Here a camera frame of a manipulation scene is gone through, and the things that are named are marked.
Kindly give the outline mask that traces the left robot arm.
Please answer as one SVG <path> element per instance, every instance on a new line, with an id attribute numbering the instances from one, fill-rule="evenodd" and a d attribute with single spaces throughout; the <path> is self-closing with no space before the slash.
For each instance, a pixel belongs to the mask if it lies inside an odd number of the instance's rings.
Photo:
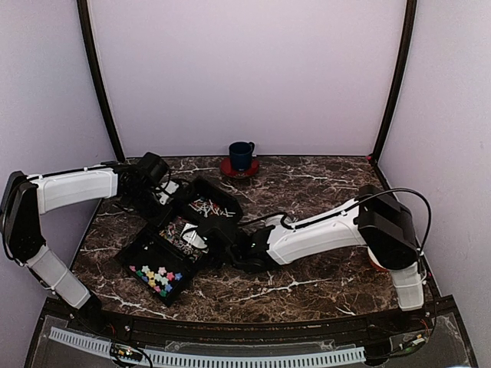
<path id="1" fill-rule="evenodd" d="M 152 223 L 163 220 L 164 206 L 181 185 L 167 162 L 146 153 L 135 163 L 105 162 L 53 173 L 11 172 L 1 202 L 1 237 L 11 261 L 26 268 L 71 309 L 92 334 L 108 328 L 101 302 L 68 266 L 74 245 L 103 199 L 120 199 Z"/>

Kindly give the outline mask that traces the black three-compartment candy bin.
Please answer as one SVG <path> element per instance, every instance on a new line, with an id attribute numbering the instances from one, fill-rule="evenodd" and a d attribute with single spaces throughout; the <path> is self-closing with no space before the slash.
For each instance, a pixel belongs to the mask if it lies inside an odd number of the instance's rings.
<path id="1" fill-rule="evenodd" d="M 216 264 L 209 249 L 200 251 L 185 243 L 181 231 L 186 223 L 199 225 L 209 218 L 243 217 L 237 199 L 202 177 L 191 182 L 174 179 L 180 188 L 168 203 L 177 217 L 165 226 L 149 222 L 115 256 L 121 267 L 157 300 L 169 307 L 198 271 Z"/>

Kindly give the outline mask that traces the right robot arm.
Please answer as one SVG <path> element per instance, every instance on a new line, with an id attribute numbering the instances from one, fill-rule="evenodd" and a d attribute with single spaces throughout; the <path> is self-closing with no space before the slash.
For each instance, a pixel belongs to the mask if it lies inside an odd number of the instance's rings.
<path id="1" fill-rule="evenodd" d="M 274 215 L 251 235 L 229 218 L 206 218 L 189 242 L 250 273 L 338 248 L 366 246 L 378 264 L 390 272 L 400 308 L 392 314 L 391 325 L 406 333 L 421 319 L 423 244 L 417 240 L 411 211 L 394 198 L 395 192 L 363 186 L 356 198 L 331 211 L 292 223 L 285 215 Z"/>

